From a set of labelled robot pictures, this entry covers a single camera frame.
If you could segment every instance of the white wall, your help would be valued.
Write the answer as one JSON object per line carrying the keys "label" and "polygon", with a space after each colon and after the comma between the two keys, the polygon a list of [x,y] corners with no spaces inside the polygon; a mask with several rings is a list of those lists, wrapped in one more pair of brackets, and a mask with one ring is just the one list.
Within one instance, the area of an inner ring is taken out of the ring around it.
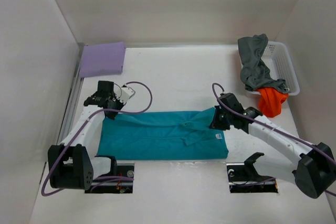
{"label": "white wall", "polygon": [[77,41],[235,44],[275,39],[297,0],[56,0]]}
{"label": "white wall", "polygon": [[[278,41],[290,50],[301,92],[289,99],[301,137],[325,142],[336,156],[336,4],[299,0]],[[336,183],[330,187],[336,192]],[[329,197],[336,214],[336,198]]]}
{"label": "white wall", "polygon": [[29,222],[78,46],[54,0],[0,0],[0,223]]}

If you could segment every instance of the folded teal fabric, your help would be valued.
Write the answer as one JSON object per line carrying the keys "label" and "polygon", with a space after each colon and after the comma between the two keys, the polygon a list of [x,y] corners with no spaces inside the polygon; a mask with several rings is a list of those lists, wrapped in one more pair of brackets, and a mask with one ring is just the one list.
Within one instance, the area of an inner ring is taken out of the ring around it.
{"label": "folded teal fabric", "polygon": [[97,155],[115,156],[117,160],[226,158],[223,131],[209,129],[214,113],[210,108],[106,118]]}

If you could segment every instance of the red-orange garment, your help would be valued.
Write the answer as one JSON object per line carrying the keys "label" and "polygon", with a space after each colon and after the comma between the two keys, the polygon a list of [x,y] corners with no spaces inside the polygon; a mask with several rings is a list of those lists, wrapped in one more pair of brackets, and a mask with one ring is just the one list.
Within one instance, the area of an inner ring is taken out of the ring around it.
{"label": "red-orange garment", "polygon": [[288,94],[280,93],[274,88],[262,88],[257,91],[261,94],[259,110],[269,118],[279,115],[281,105],[286,101]]}

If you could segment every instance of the white laundry basket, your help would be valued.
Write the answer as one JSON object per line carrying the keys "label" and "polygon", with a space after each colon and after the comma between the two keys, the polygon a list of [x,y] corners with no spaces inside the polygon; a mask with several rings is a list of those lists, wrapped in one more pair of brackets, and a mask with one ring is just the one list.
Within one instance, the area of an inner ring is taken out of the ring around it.
{"label": "white laundry basket", "polygon": [[[297,95],[300,92],[298,79],[296,78],[288,49],[283,43],[269,41],[261,59],[270,69],[270,75],[273,79],[286,80],[286,84],[290,88],[289,95]],[[260,95],[257,91],[246,92],[247,95]]]}

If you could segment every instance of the purple towel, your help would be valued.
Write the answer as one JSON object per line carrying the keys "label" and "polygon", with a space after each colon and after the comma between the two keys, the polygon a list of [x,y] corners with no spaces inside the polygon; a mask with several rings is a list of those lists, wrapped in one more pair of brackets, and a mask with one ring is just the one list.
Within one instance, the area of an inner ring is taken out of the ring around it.
{"label": "purple towel", "polygon": [[125,58],[124,42],[85,46],[79,77],[121,74]]}

